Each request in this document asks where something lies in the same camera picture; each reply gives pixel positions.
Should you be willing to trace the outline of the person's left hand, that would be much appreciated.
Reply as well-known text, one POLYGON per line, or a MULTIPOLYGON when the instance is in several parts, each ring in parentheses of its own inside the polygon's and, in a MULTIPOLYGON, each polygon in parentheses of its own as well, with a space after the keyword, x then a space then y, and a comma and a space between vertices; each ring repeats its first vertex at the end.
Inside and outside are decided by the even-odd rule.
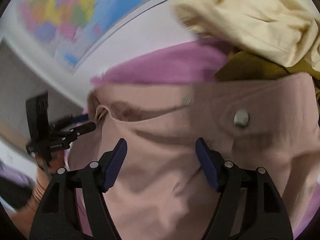
POLYGON ((49 185, 50 179, 46 171, 49 174, 54 174, 59 168, 65 166, 65 152, 59 151, 55 153, 56 156, 53 158, 48 165, 48 168, 44 168, 44 160, 38 154, 35 155, 35 161, 38 165, 36 183, 33 188, 31 198, 27 201, 24 207, 17 210, 16 213, 10 216, 13 224, 18 228, 24 237, 27 239, 30 235, 31 226, 38 205, 43 197, 43 194, 49 185))

